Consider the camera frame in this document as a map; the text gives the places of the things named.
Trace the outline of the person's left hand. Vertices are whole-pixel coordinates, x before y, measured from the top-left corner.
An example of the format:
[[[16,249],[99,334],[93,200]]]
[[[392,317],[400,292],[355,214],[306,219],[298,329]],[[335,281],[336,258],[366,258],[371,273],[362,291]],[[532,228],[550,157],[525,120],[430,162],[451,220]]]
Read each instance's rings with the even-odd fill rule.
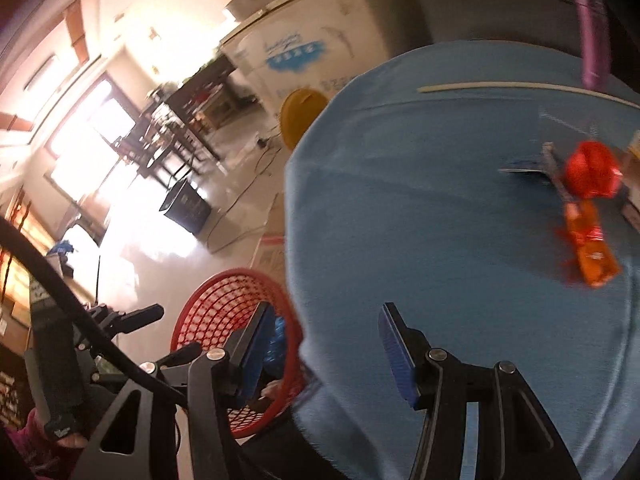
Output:
[[[26,425],[19,430],[9,430],[8,436],[37,479],[69,479],[88,444],[82,434],[51,439],[35,408],[29,412]]]

